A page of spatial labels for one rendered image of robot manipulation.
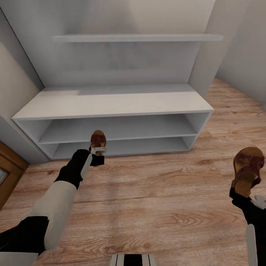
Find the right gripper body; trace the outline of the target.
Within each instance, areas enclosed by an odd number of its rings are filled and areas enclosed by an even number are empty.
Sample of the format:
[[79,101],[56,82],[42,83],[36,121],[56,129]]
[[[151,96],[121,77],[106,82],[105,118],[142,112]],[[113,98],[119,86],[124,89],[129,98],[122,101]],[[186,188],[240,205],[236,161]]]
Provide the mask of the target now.
[[244,197],[243,195],[236,193],[236,197],[232,200],[233,205],[239,207],[243,210],[244,216],[247,215],[248,212],[260,213],[266,218],[266,208],[260,209],[256,207],[249,198]]

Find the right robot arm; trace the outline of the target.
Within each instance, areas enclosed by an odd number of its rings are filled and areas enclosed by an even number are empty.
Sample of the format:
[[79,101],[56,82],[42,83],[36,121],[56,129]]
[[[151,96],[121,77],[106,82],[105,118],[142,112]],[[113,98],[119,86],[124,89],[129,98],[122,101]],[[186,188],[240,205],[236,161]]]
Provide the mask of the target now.
[[233,205],[243,210],[248,222],[246,244],[249,266],[266,266],[266,198],[255,195],[255,200],[236,193],[233,187],[229,196]]

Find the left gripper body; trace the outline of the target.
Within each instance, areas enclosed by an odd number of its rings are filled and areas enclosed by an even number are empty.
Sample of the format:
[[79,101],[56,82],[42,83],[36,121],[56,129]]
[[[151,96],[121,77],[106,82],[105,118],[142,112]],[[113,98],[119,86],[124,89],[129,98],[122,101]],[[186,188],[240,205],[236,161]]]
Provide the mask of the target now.
[[94,164],[92,164],[92,166],[100,166],[100,165],[104,165],[104,156],[95,156],[95,155],[93,155],[94,157],[95,157],[95,162],[94,162]]

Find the robot trunk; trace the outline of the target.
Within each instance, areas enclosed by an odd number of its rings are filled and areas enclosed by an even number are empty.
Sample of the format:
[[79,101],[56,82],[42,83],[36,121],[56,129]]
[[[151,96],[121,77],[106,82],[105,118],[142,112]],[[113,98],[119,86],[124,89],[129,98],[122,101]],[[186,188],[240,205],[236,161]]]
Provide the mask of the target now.
[[113,254],[109,266],[157,266],[153,254]]

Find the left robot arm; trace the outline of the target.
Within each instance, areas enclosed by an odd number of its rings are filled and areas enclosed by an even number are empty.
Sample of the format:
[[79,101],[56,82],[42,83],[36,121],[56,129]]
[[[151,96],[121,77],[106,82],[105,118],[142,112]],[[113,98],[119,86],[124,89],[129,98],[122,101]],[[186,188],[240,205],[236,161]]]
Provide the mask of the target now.
[[53,249],[64,232],[74,197],[89,166],[104,165],[105,147],[79,149],[59,170],[49,190],[16,227],[0,233],[0,266],[30,266],[42,252]]

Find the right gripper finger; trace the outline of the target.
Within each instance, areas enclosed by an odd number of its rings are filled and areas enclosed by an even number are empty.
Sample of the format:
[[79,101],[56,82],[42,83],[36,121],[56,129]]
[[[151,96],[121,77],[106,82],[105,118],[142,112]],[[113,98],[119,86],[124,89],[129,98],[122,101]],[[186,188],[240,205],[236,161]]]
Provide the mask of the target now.
[[237,194],[236,194],[235,190],[233,189],[233,187],[231,187],[229,196],[234,199],[236,197],[236,195]]

